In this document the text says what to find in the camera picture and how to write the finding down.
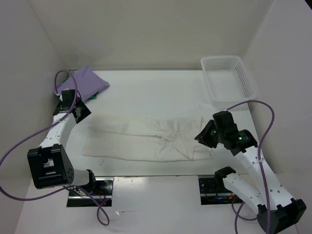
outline white cloth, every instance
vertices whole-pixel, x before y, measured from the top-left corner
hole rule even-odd
[[[212,158],[212,150],[194,140],[201,124],[201,116],[161,121],[92,114],[82,155],[154,162]]]

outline white enclosure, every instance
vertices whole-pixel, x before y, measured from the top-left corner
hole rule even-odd
[[[0,13],[1,155],[50,124],[57,102],[53,79],[60,69],[87,65],[111,83],[112,89],[98,96],[107,101],[106,106],[94,100],[88,104],[92,111],[103,108],[113,114],[139,113],[159,119],[201,114],[207,121],[219,109],[211,107],[201,83],[200,59],[237,55],[254,76],[258,99],[275,110],[264,156],[288,191],[308,207],[299,223],[283,233],[311,232],[312,9],[305,0],[7,0],[1,1]],[[159,98],[157,90],[163,94]],[[113,91],[124,96],[116,97]],[[143,95],[154,98],[142,99]],[[139,111],[130,108],[133,101],[141,105]],[[240,107],[234,117],[258,138],[271,118],[259,105]],[[87,122],[76,126],[68,142],[74,166],[88,165],[101,176],[168,177],[137,177],[133,186],[127,184],[131,179],[120,177],[116,205],[109,213],[130,212],[115,217],[111,229],[97,223],[95,208],[65,208],[66,192],[25,203],[0,194],[1,233],[130,234],[148,229],[149,233],[234,233],[230,208],[198,206],[196,191],[196,175],[212,174],[223,166],[245,173],[230,154],[217,151],[209,163],[165,166],[105,159],[101,167],[102,159],[80,156],[86,128]],[[46,193],[34,189],[26,158],[28,149],[37,147],[43,137],[18,147],[1,166],[0,185],[9,193],[19,197]],[[186,187],[191,190],[184,193]],[[155,188],[163,190],[160,197],[153,194]],[[167,203],[160,206],[150,205],[165,199]],[[151,220],[164,225],[158,227]],[[255,222],[238,224],[240,233],[262,233]]]

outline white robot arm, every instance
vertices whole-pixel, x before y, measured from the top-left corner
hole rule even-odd
[[[73,103],[74,92],[62,91],[61,102],[54,111],[53,123],[67,114]],[[28,151],[28,163],[37,189],[68,185],[94,186],[95,176],[92,171],[74,169],[65,151],[71,130],[90,113],[78,99],[72,113],[50,129],[38,148]]]
[[[258,158],[258,144],[252,134],[247,130],[239,131],[232,114],[228,111],[216,113],[213,118],[195,140],[210,148],[216,148],[218,143],[223,144],[242,163],[254,180],[257,189],[242,180],[231,167],[215,172],[214,178],[217,186],[226,188],[241,198],[257,214],[258,223],[265,231],[268,210],[265,185],[259,165],[261,162],[269,191],[270,233],[278,233],[297,223],[307,208],[305,203],[301,199],[294,199],[282,186],[262,152]]]

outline lavender towel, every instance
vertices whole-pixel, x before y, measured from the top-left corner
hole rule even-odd
[[[82,67],[73,75],[77,82],[77,88],[81,94],[82,101],[87,100],[97,92],[109,87],[109,83],[107,81],[102,80],[87,66]],[[58,86],[58,92],[60,93],[65,89],[74,89],[74,88],[75,86],[73,79],[68,78],[63,84]]]

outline white plastic basket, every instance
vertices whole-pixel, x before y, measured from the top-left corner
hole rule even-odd
[[[258,89],[239,56],[201,59],[204,77],[214,106],[225,106],[256,99]]]

